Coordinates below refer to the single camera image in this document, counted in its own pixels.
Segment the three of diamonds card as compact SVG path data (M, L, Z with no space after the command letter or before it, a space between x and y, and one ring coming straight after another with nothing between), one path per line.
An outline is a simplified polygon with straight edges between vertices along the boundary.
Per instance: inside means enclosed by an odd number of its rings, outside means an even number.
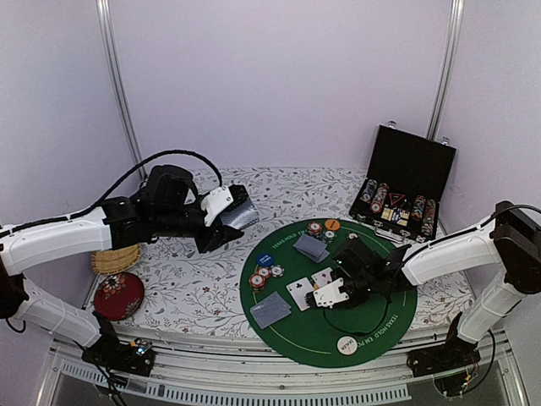
M314 289L318 290L324 286L333 283L336 280L336 275L332 267L326 267L320 271L311 275L311 279L314 282Z

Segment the blue playing card deck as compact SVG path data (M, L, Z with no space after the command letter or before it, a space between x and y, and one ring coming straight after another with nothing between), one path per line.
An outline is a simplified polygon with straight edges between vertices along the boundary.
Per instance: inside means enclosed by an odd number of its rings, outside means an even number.
M257 207L251 199L240 204L232 204L220 214L221 222L231 228L244 230L260 220Z

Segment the blue blind button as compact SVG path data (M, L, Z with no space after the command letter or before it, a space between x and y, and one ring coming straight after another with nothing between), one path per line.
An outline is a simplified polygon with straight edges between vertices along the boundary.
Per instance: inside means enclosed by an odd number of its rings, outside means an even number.
M270 267L275 263L275 258L272 254L263 252L257 255L256 263L261 267Z

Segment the white dealer button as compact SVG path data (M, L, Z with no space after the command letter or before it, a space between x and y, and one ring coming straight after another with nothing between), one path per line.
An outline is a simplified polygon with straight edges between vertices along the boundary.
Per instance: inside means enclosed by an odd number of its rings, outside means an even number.
M337 350L340 354L349 356L358 351L358 340L355 337L343 336L336 343Z

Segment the single red five chip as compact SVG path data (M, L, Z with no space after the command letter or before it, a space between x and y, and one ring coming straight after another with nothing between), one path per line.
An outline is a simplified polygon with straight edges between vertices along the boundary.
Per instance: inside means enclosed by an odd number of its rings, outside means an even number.
M259 267L256 274L262 276L264 279L268 279L271 276L271 271L268 267Z

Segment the two of clubs card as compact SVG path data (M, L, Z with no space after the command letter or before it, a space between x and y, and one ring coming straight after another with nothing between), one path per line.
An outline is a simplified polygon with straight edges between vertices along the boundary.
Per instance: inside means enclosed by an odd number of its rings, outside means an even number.
M314 287L307 277L289 283L286 289L300 311L305 311L309 308L309 305L306 303L306 296L314 291Z

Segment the green white chip stack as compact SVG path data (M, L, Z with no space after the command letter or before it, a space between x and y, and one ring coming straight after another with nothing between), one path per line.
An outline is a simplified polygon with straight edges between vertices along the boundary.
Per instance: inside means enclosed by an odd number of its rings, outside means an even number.
M321 235L320 235L320 240L325 243L325 244L331 244L336 238L336 232L333 231L333 230L325 230Z

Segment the orange blind button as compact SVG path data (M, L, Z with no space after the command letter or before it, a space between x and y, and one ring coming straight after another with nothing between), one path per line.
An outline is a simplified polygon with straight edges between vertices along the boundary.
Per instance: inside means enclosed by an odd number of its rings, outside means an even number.
M334 219L334 218L327 219L325 221L325 228L327 230L331 230L331 231L335 232L335 231L337 231L337 230L339 230L341 228L341 223L340 223L339 220Z

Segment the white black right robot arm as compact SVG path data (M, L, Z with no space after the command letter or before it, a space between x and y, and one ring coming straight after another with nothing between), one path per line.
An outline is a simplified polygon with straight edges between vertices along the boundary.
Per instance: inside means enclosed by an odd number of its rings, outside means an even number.
M314 296L318 306L361 304L372 293L389 299L438 277L479 266L499 270L465 311L451 322L445 341L411 351L407 365L426 376L477 363L478 342L526 296L540 291L540 225L527 215L537 207L504 200L480 222L425 243L407 244L383 257L359 238L333 255L332 280Z

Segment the round green poker mat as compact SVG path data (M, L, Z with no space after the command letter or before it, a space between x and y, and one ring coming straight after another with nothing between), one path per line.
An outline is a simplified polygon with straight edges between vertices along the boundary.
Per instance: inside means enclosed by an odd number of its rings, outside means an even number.
M300 311L287 291L289 283L326 267L336 268L331 256L315 263L299 253L293 245L306 232L308 221L286 225L264 237L251 250L243 264L240 298L243 311L255 334L282 356L302 365L321 368L342 368L361 365L376 359L402 340L413 323L418 304L415 289L393 293L389 299L371 294L369 300L352 309L335 307L331 310ZM258 254L274 256L275 264L285 269L283 277L269 277L265 289L254 293L249 277L259 268ZM291 306L291 314L261 329L249 310L270 294L278 292ZM337 350L340 337L358 340L358 351L343 355Z

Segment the floral white table cloth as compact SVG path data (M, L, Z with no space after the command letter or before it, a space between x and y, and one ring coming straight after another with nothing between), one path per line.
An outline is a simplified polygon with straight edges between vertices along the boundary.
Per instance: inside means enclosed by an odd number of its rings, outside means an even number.
M264 237L312 218L347 219L366 172L358 168L226 168L225 184L246 187L260 219L241 239L201 255L192 239L145 245L131 268L145 287L139 309L117 330L254 338L240 301L243 263Z

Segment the red floral round cushion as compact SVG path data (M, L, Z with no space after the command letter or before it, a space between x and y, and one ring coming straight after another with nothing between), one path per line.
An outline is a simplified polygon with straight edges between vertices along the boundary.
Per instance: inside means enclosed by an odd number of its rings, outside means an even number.
M141 279L130 272L107 277L96 290L95 311L109 321L122 321L131 317L145 298Z

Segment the woven bamboo basket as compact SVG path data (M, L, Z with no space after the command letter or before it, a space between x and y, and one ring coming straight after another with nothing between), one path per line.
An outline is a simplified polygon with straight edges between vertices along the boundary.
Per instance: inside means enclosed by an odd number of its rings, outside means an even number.
M141 257L141 245L136 244L120 250L95 251L91 256L94 273L110 276L125 272Z

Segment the right aluminium frame post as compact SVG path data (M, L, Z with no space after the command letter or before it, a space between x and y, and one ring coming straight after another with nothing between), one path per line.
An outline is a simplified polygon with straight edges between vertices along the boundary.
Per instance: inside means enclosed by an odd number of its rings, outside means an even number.
M457 48L460 41L464 7L464 0L451 1L451 11L447 26L443 61L440 69L440 78L436 87L432 113L430 115L429 127L426 134L427 140L434 141L438 136L446 98L450 89Z

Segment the left aluminium frame post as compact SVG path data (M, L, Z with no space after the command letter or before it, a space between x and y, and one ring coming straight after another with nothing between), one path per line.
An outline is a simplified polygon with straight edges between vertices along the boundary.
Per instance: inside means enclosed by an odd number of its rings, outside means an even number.
M123 85L122 72L112 23L110 2L107 0L97 0L96 11L107 68L111 78L112 91L128 145L129 155L134 164L140 163L143 157L141 154L139 141L134 130L134 124L128 105L128 98Z

